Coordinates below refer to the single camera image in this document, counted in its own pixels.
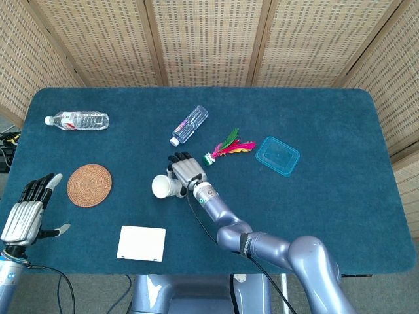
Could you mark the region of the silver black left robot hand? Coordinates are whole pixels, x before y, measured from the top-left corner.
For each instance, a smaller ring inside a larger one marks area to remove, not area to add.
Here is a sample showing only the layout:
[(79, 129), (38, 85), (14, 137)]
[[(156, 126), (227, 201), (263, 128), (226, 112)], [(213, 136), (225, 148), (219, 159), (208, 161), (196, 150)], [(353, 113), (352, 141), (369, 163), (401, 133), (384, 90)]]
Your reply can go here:
[(58, 237), (70, 229), (70, 223), (52, 230), (41, 229), (44, 211), (61, 179), (61, 173), (50, 173), (26, 184), (18, 202), (10, 210), (1, 234), (1, 241), (6, 246), (26, 248), (37, 239)]

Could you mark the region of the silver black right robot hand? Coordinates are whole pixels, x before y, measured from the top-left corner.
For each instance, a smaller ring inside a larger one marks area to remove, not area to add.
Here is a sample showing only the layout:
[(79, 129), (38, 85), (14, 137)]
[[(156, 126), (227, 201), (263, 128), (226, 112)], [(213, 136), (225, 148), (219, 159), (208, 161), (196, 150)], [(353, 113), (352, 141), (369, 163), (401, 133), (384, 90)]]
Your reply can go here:
[(168, 160), (167, 176), (180, 184), (176, 190), (177, 197), (185, 197), (196, 184), (208, 180), (201, 165), (188, 152), (175, 152), (168, 156)]

